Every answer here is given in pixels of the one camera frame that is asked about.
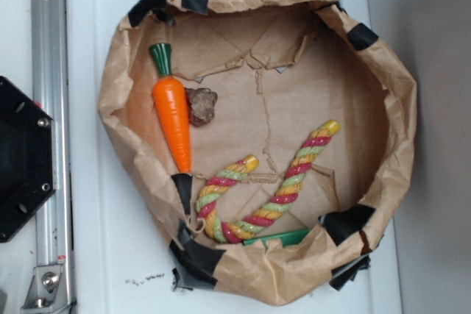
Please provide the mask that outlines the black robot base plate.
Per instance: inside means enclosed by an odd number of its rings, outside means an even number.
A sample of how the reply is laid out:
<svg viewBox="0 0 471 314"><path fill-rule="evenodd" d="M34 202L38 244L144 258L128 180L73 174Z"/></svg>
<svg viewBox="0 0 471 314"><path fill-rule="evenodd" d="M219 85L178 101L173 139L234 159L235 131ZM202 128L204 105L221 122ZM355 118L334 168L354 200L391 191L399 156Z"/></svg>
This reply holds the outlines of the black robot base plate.
<svg viewBox="0 0 471 314"><path fill-rule="evenodd" d="M54 120L1 78L1 242L11 241L55 191Z"/></svg>

